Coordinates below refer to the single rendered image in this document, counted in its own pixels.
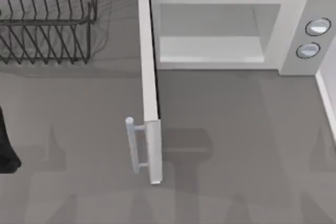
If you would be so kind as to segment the large microwave knob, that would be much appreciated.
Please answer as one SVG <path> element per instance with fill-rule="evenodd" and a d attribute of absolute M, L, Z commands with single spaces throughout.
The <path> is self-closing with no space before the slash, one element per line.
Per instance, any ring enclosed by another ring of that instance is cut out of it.
<path fill-rule="evenodd" d="M 320 18 L 316 20 L 311 20 L 307 23 L 305 31 L 309 36 L 320 36 L 325 34 L 331 28 L 331 21 L 327 18 Z"/>

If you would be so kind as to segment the pale microwave oven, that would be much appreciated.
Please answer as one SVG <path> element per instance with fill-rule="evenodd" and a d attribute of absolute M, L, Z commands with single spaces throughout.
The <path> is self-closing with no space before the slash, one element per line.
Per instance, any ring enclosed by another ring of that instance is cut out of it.
<path fill-rule="evenodd" d="M 150 0 L 159 69 L 277 70 L 312 76 L 336 36 L 336 0 Z M 331 28 L 309 36 L 308 22 Z M 318 43 L 310 59 L 300 45 Z"/>

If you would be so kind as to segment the pale microwave door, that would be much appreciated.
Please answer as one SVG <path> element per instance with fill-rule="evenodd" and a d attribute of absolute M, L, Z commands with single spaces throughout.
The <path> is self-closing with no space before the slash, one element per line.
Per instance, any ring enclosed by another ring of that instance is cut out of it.
<path fill-rule="evenodd" d="M 150 0 L 138 0 L 143 96 L 143 121 L 148 154 L 150 183 L 163 180 L 161 120 L 156 92 L 155 57 Z"/>

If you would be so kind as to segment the small microwave knob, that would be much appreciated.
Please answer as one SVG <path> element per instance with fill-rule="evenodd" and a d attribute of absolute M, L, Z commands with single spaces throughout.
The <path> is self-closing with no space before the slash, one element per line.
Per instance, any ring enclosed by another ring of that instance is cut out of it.
<path fill-rule="evenodd" d="M 296 50 L 296 55 L 301 59 L 310 59 L 316 56 L 320 52 L 320 45 L 312 42 L 309 44 L 300 45 Z"/>

